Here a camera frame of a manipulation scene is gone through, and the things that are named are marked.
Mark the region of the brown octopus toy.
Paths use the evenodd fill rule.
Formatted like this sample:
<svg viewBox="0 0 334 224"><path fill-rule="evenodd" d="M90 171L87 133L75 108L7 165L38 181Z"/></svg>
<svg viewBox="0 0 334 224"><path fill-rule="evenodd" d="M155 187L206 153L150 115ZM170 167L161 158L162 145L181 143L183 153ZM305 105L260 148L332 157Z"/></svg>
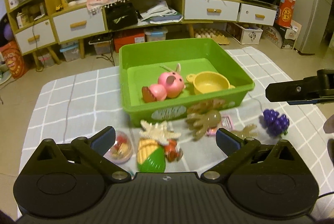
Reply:
<svg viewBox="0 0 334 224"><path fill-rule="evenodd" d="M239 137L240 139L245 139L248 137L256 137L258 134L255 132L257 129L256 124L248 124L242 130L232 130L231 133Z"/></svg>
<svg viewBox="0 0 334 224"><path fill-rule="evenodd" d="M193 139L199 140L208 130L216 128L220 124L221 114L217 110L211 110L205 114L193 113L186 117L186 122L190 129L193 130Z"/></svg>

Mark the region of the grey checked table cloth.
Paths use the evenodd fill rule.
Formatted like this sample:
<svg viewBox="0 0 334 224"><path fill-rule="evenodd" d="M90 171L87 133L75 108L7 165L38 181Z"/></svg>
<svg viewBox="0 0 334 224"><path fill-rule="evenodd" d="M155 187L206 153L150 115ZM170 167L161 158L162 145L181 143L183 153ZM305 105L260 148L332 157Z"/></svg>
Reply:
<svg viewBox="0 0 334 224"><path fill-rule="evenodd" d="M285 114L290 120L286 138L319 184L321 198L312 214L316 218L328 217L333 210L333 164L327 143L333 135L323 131L325 116L315 105L290 106L286 103L270 103L265 98L265 87L275 81L288 80L288 75L261 51L245 47L229 50L229 54L251 76L255 88L246 94L239 107L225 110L225 115L231 117L235 129L241 130L248 124L259 124L264 109L271 108ZM124 132L133 147L137 147L139 129L133 126L121 108L118 67L50 81L42 87L38 96L20 163L26 164L43 139L68 143L79 136L91 137L106 126ZM167 164L168 172L201 173L224 159L213 137L193 141L184 120L168 122L168 128L182 134L178 144L184 152L180 161Z"/></svg>

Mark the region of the wooden cabinet white drawers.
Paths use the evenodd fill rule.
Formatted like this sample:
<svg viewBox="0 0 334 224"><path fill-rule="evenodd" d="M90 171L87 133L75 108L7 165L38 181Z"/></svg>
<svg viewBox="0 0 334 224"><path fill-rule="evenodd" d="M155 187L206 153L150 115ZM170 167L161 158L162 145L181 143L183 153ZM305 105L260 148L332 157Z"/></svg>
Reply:
<svg viewBox="0 0 334 224"><path fill-rule="evenodd" d="M9 0L4 0L7 16L15 40L22 55L35 54L36 51L58 43L79 41L80 52L84 53L83 40L87 37L109 32L106 24L104 7L87 10L86 2L68 6L57 11L61 0L25 0L10 7ZM134 6L138 2L149 0L129 0ZM248 3L244 0L171 0L173 8L183 15L183 24L213 23L231 21L272 25L276 11L265 5ZM16 15L23 7L43 2L45 15L19 27Z"/></svg>

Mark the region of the toy corn green husk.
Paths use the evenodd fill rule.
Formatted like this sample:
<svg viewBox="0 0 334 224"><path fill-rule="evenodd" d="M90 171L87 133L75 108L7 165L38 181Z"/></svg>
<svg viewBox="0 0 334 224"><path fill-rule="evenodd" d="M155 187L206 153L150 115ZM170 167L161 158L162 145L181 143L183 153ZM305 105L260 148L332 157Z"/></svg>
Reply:
<svg viewBox="0 0 334 224"><path fill-rule="evenodd" d="M137 167L141 173L164 173L166 160L164 148L153 139L139 139Z"/></svg>

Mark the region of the red round snack bag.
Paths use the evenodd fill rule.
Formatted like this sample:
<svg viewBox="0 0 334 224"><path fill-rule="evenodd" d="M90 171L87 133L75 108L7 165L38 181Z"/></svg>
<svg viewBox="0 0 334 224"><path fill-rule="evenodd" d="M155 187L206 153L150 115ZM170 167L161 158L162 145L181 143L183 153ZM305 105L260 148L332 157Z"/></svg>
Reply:
<svg viewBox="0 0 334 224"><path fill-rule="evenodd" d="M28 67L16 41L10 41L1 47L1 54L14 79L21 78L28 71Z"/></svg>

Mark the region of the white storage box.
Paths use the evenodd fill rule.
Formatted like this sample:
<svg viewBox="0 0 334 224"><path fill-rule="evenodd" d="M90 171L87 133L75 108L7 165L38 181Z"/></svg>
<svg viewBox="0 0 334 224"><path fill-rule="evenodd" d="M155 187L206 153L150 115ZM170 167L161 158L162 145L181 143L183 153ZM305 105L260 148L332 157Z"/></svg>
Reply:
<svg viewBox="0 0 334 224"><path fill-rule="evenodd" d="M226 31L241 45L258 45L263 30L254 24L227 23Z"/></svg>

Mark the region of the pink pig toy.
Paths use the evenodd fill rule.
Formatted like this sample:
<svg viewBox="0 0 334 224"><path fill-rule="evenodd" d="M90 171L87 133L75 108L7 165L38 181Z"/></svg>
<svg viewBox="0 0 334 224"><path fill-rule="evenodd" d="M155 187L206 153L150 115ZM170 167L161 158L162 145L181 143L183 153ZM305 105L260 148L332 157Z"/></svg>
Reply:
<svg viewBox="0 0 334 224"><path fill-rule="evenodd" d="M177 98L186 88L184 78L181 76L181 64L176 69L161 66L166 72L160 74L156 84L142 87L142 98L145 103L164 101Z"/></svg>

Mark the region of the purple toy grapes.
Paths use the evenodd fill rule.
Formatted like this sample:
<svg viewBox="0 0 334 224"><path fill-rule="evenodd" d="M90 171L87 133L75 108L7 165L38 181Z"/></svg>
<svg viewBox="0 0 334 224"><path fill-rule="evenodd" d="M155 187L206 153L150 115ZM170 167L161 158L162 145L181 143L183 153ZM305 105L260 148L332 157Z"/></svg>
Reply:
<svg viewBox="0 0 334 224"><path fill-rule="evenodd" d="M278 137L288 134L290 120L285 114L280 114L274 109L265 109L263 111L263 121L271 136Z"/></svg>

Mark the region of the white starfish toy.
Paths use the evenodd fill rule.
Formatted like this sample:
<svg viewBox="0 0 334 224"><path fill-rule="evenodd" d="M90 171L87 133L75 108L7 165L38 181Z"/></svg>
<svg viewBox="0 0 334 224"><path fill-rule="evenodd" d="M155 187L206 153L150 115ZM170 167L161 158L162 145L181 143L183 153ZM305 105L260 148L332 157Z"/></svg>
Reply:
<svg viewBox="0 0 334 224"><path fill-rule="evenodd" d="M141 138L152 139L160 145L166 146L169 140L177 140L181 137L181 133L168 130L167 121L162 123L149 123L146 120L141 120L142 130L140 131Z"/></svg>

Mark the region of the clear capsule ball toy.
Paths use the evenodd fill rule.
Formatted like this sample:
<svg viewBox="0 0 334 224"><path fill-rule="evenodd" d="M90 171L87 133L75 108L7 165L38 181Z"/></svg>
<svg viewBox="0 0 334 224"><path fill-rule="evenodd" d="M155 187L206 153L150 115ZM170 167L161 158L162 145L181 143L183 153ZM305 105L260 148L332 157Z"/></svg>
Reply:
<svg viewBox="0 0 334 224"><path fill-rule="evenodd" d="M120 165L126 163L133 156L133 146L131 141L124 132L117 131L115 142L105 153L104 157L109 161Z"/></svg>

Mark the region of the egg tray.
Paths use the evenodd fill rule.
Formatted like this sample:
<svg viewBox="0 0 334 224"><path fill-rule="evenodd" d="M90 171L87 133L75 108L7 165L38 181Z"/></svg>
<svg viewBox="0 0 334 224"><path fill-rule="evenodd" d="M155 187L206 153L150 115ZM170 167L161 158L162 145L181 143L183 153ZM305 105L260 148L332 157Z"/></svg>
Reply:
<svg viewBox="0 0 334 224"><path fill-rule="evenodd" d="M210 38L213 39L219 45L230 45L229 38L223 33L223 31L213 28L199 28L194 30L195 38Z"/></svg>

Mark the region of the orange crab toy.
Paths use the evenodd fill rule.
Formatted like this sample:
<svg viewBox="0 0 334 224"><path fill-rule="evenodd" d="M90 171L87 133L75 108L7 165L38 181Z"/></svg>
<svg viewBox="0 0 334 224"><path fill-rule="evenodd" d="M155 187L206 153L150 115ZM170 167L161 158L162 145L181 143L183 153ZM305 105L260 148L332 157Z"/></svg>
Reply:
<svg viewBox="0 0 334 224"><path fill-rule="evenodd" d="M176 140L169 139L168 142L168 145L164 146L165 157L168 162L178 162L183 157L183 150L178 148Z"/></svg>

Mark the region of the black bag on shelf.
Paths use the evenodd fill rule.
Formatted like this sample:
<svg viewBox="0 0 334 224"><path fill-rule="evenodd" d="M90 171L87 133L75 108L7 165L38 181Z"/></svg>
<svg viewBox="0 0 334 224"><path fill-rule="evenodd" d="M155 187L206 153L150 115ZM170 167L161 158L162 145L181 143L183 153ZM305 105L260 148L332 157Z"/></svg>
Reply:
<svg viewBox="0 0 334 224"><path fill-rule="evenodd" d="M106 24L110 31L117 31L138 23L140 14L131 2L108 4L104 7Z"/></svg>

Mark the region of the yellow toy pot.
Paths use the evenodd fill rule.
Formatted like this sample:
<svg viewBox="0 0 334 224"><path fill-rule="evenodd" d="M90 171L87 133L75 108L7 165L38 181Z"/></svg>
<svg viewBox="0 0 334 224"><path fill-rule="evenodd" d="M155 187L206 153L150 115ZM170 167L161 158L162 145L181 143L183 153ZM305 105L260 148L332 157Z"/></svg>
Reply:
<svg viewBox="0 0 334 224"><path fill-rule="evenodd" d="M235 88L225 76L211 71L189 74L186 76L186 80L193 85L194 93L196 95Z"/></svg>

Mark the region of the red gift box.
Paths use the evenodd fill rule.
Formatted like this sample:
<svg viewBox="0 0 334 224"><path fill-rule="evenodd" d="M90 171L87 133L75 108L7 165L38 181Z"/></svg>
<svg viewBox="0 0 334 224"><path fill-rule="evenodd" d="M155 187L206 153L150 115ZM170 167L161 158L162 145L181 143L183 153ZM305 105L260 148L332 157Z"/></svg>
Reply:
<svg viewBox="0 0 334 224"><path fill-rule="evenodd" d="M289 27L292 22L296 0L280 0L275 23L282 27Z"/></svg>

